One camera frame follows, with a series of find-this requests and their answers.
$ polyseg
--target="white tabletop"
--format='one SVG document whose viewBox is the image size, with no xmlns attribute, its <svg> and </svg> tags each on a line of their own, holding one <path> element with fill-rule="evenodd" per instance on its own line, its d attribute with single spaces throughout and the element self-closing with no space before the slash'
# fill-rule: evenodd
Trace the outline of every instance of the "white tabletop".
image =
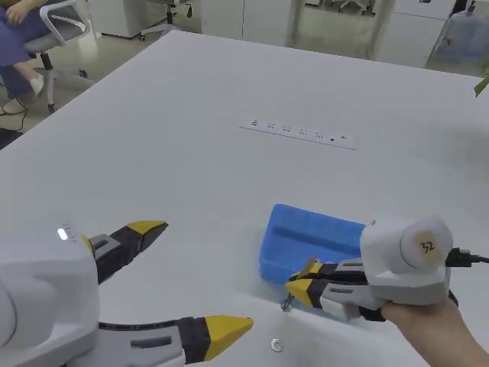
<svg viewBox="0 0 489 367">
<path fill-rule="evenodd" d="M 489 255 L 489 93 L 474 99 L 476 82 L 174 31 L 0 152 L 0 230 L 58 213 L 87 235 L 166 219 L 102 286 L 102 319 L 254 318 L 208 365 L 420 365 L 387 323 L 282 313 L 258 252 L 273 205 L 288 203 L 359 222 L 438 213 L 457 246 Z M 249 116 L 354 136 L 357 150 L 238 128 Z M 452 275 L 485 347 L 488 276 Z"/>
</svg>

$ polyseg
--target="plant leaf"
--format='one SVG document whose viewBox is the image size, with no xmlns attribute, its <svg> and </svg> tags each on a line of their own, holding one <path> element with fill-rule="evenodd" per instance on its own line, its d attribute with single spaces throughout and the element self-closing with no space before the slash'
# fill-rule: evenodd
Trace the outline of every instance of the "plant leaf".
<svg viewBox="0 0 489 367">
<path fill-rule="evenodd" d="M 475 92 L 475 97 L 479 97 L 479 95 L 482 93 L 482 91 L 486 88 L 486 86 L 489 84 L 489 76 L 486 76 L 483 78 L 483 80 L 480 81 L 478 85 L 475 86 L 474 92 Z"/>
</svg>

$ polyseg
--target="power strip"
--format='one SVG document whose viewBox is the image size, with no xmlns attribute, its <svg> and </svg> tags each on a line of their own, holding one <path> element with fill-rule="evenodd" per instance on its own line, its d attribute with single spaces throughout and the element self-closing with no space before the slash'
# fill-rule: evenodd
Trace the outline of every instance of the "power strip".
<svg viewBox="0 0 489 367">
<path fill-rule="evenodd" d="M 312 141 L 314 143 L 332 145 L 334 147 L 355 149 L 353 139 L 347 135 L 331 134 L 320 132 L 312 128 L 302 128 L 286 125 L 281 122 L 272 122 L 262 119 L 252 119 L 239 125 L 240 128 L 255 130 L 257 132 L 267 132 L 269 134 L 286 136 L 300 140 Z"/>
</svg>

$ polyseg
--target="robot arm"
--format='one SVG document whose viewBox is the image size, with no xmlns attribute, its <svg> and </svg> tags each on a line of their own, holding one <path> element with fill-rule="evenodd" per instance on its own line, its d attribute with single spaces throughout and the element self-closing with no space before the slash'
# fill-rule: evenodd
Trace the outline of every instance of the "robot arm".
<svg viewBox="0 0 489 367">
<path fill-rule="evenodd" d="M 439 218 L 375 221 L 364 228 L 360 246 L 361 258 L 314 264 L 307 274 L 294 274 L 285 288 L 306 306 L 343 320 L 384 321 L 380 309 L 389 301 L 427 305 L 449 296 L 457 303 L 449 290 L 449 266 L 458 249 Z"/>
<path fill-rule="evenodd" d="M 0 239 L 0 365 L 176 367 L 213 359 L 243 336 L 253 321 L 240 317 L 99 322 L 99 284 L 166 227 L 133 222 L 88 239 L 49 222 Z"/>
</svg>

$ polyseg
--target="blue box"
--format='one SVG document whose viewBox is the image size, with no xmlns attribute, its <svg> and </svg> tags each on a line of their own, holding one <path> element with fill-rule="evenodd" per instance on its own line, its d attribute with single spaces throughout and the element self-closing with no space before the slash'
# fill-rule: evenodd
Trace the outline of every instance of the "blue box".
<svg viewBox="0 0 489 367">
<path fill-rule="evenodd" d="M 260 274 L 266 281 L 285 284 L 315 255 L 318 262 L 360 258 L 364 224 L 277 204 L 261 244 Z"/>
</svg>

